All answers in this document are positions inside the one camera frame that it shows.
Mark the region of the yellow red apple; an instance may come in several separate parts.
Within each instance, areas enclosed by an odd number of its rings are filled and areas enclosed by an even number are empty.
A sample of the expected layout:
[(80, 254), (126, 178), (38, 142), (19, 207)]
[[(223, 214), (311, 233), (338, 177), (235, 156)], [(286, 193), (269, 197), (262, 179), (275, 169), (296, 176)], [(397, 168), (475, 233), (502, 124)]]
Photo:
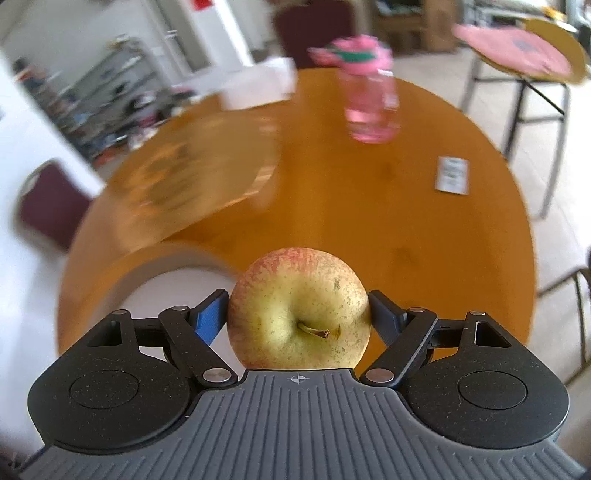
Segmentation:
[(370, 332), (362, 281), (325, 251), (267, 253), (238, 278), (230, 294), (229, 342), (250, 370), (353, 369)]

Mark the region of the round gold box lid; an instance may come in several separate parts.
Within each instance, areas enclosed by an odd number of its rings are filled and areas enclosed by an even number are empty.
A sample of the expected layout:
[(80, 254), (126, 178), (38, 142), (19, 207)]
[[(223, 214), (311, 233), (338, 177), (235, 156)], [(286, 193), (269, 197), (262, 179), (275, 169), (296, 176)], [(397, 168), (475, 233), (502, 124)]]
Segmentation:
[(109, 181), (117, 241), (138, 250), (256, 195), (279, 157), (279, 123), (253, 112), (210, 114), (159, 131)]

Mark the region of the small white packet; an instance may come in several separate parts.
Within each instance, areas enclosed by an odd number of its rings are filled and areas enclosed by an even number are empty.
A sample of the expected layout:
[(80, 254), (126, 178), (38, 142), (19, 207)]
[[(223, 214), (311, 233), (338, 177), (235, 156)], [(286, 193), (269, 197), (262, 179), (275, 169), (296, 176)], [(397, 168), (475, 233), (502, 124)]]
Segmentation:
[(469, 193), (469, 162), (456, 157), (440, 157), (435, 188), (444, 193), (467, 195)]

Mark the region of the maroon chair left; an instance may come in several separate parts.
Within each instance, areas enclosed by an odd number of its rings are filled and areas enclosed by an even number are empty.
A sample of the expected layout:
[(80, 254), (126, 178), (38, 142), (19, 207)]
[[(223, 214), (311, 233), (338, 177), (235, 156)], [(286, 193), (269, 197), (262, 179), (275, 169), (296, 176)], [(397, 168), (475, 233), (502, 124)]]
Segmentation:
[(14, 225), (41, 248), (68, 252), (92, 202), (61, 163), (51, 159), (24, 180), (16, 198)]

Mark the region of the maroon chair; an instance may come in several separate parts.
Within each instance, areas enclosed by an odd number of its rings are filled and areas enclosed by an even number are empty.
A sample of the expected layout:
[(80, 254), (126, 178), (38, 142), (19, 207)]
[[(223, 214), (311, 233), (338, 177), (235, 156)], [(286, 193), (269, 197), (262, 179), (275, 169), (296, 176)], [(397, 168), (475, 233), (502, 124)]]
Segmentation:
[(322, 48), (355, 33), (355, 11), (349, 1), (288, 1), (271, 16), (284, 54), (298, 70), (314, 68), (310, 48)]
[(41, 248), (68, 252), (92, 202), (61, 163), (51, 159), (24, 180), (16, 198), (14, 225)]

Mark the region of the pink water bottle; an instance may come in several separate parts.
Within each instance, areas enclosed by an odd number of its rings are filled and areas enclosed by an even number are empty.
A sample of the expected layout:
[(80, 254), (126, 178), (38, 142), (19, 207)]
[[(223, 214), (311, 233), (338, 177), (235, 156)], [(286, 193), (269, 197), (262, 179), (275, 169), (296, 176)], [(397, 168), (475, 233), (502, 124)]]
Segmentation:
[(308, 48), (315, 65), (338, 69), (349, 133), (360, 142), (382, 144), (400, 129), (399, 96), (391, 48), (374, 36), (339, 37)]

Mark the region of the metal shoe rack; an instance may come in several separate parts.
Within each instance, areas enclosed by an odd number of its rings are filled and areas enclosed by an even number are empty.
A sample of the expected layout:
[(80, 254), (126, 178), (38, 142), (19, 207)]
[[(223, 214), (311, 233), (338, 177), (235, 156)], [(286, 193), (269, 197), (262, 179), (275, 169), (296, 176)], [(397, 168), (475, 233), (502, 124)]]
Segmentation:
[(73, 84), (24, 57), (13, 61), (12, 69), (57, 130), (91, 165), (105, 161), (115, 147), (139, 143), (145, 130), (164, 123), (178, 106), (153, 56), (136, 38), (116, 44)]

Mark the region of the white tissue pack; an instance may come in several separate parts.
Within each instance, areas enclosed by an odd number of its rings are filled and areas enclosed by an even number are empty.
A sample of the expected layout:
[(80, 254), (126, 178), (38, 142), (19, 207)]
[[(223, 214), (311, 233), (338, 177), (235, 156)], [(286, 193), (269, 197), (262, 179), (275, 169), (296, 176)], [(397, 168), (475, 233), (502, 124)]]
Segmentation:
[(232, 74), (219, 91), (224, 110), (247, 110), (290, 100), (297, 66), (290, 57), (271, 57)]

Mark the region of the yellow stool pink cushion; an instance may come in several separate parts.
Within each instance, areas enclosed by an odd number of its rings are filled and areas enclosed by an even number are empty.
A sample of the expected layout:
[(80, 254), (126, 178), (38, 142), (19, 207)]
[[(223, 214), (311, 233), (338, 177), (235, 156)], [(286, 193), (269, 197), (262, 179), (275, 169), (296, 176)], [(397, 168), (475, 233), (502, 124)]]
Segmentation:
[[(454, 36), (475, 53), (469, 79), (460, 102), (466, 114), (479, 83), (518, 85), (511, 122), (506, 134), (503, 156), (511, 161), (520, 127), (556, 122), (557, 143), (540, 216), (551, 207), (563, 163), (569, 110), (570, 88), (586, 77), (587, 53), (579, 42), (561, 26), (538, 18), (525, 19), (519, 27), (478, 27), (457, 24)], [(524, 100), (531, 91), (555, 111), (553, 115), (526, 117)]]

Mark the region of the maroon chair far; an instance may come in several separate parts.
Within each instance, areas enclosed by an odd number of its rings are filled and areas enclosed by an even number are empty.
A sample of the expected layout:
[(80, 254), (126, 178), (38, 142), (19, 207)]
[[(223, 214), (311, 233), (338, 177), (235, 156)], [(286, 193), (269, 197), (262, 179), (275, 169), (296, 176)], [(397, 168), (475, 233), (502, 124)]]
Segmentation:
[(355, 33), (355, 11), (349, 1), (288, 1), (271, 16), (284, 54), (298, 70), (314, 68), (310, 48), (322, 48)]

